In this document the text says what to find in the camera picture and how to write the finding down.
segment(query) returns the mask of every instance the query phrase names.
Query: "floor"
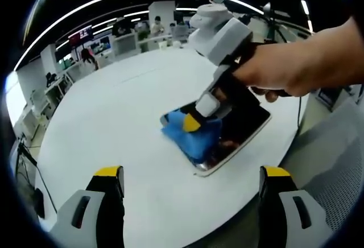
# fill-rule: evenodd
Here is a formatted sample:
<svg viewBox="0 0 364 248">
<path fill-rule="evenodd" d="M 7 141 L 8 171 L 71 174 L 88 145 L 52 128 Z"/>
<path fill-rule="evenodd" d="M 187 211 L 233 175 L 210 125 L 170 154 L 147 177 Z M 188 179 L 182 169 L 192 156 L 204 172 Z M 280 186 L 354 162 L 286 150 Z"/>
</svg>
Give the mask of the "floor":
<svg viewBox="0 0 364 248">
<path fill-rule="evenodd" d="M 299 135 L 311 129 L 329 114 L 330 111 L 320 102 L 318 102 L 318 100 L 316 100 L 313 95 L 310 95 L 301 128 L 299 130 Z M 35 159 L 38 158 L 44 133 L 45 129 L 43 127 L 39 127 L 31 143 L 30 152 Z M 288 163 L 288 166 L 291 169 L 295 168 L 294 160 L 291 160 L 290 162 L 285 160 L 284 163 Z M 30 172 L 30 178 L 32 177 L 34 177 L 34 172 Z M 246 205 L 244 209 L 237 213 L 237 215 L 227 222 L 223 227 L 188 247 L 257 247 L 259 236 L 257 220 L 258 198 L 255 197 L 248 205 Z"/>
</svg>

